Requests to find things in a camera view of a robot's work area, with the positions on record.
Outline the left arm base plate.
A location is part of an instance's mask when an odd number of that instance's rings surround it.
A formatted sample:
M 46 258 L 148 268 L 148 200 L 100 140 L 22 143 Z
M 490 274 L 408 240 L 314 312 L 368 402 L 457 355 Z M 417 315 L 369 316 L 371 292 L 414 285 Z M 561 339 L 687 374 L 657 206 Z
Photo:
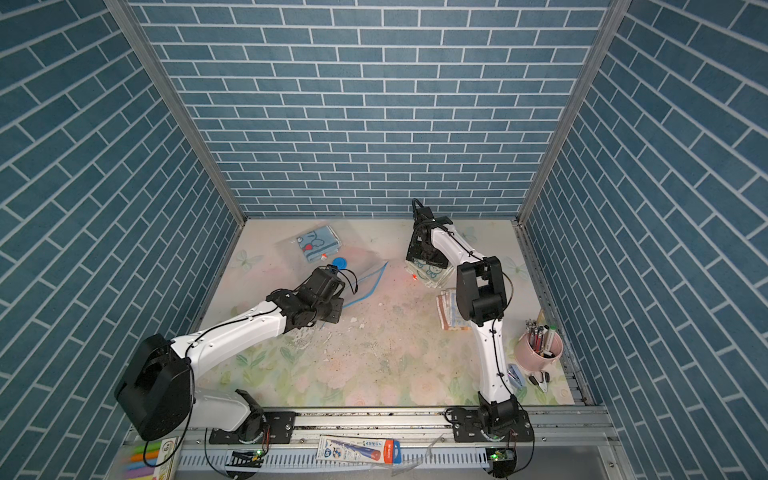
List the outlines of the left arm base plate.
M 232 432 L 213 429 L 208 434 L 212 445 L 258 446 L 288 444 L 293 435 L 297 414 L 293 411 L 266 411 L 250 415 Z

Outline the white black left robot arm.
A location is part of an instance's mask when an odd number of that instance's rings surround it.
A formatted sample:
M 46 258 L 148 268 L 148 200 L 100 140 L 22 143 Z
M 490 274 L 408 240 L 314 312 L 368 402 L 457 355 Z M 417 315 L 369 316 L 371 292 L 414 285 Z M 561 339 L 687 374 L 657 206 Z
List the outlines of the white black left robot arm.
M 225 322 L 173 339 L 151 335 L 137 346 L 117 383 L 115 398 L 147 442 L 178 427 L 218 429 L 241 443 L 262 441 L 267 420 L 247 391 L 218 393 L 199 386 L 199 379 L 261 342 L 317 322 L 338 322 L 346 288 L 358 291 L 353 271 L 320 266 L 297 287 L 276 289 Z

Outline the clear vacuum bag blue zip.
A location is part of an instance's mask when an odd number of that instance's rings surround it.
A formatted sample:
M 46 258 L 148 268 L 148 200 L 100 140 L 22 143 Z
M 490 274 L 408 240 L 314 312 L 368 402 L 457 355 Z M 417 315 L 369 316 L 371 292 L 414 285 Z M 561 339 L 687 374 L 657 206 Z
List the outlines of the clear vacuum bag blue zip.
M 388 264 L 346 221 L 304 228 L 277 242 L 275 248 L 278 265 L 290 272 L 292 285 L 316 267 L 338 267 L 347 285 L 341 295 L 345 310 L 373 294 Z

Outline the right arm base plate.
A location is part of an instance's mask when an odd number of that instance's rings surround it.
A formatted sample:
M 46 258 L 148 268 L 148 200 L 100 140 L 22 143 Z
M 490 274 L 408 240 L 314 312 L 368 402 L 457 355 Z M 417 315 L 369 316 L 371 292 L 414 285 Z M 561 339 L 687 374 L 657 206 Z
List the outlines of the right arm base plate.
M 492 421 L 478 409 L 448 407 L 443 411 L 456 443 L 533 442 L 535 433 L 528 412 L 519 409 L 515 416 Z

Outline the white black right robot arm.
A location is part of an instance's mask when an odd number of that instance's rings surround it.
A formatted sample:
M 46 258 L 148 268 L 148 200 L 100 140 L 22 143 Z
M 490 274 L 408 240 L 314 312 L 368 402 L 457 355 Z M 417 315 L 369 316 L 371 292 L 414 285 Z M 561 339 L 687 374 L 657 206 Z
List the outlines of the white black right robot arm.
M 411 208 L 413 232 L 406 259 L 456 269 L 457 309 L 471 324 L 480 352 L 478 418 L 488 437 L 507 437 L 519 419 L 520 407 L 507 375 L 503 346 L 502 320 L 511 298 L 502 264 L 466 242 L 450 218 L 435 216 L 418 199 L 411 201 Z

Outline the blue cartoon towel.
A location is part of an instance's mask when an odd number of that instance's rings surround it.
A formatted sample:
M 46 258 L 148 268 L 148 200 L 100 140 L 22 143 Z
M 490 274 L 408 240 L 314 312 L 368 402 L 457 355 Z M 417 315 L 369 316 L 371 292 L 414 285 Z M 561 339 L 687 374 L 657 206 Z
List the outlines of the blue cartoon towel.
M 342 246 L 341 240 L 330 225 L 305 232 L 296 238 L 296 242 L 309 263 L 336 253 Z

